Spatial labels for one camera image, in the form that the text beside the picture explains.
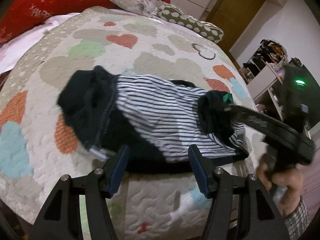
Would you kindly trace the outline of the grey patterned sleeve forearm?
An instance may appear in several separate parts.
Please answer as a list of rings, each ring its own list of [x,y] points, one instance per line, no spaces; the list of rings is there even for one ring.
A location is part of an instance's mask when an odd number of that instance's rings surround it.
[[[304,199],[301,197],[296,209],[284,219],[291,240],[297,240],[310,224],[310,217]]]

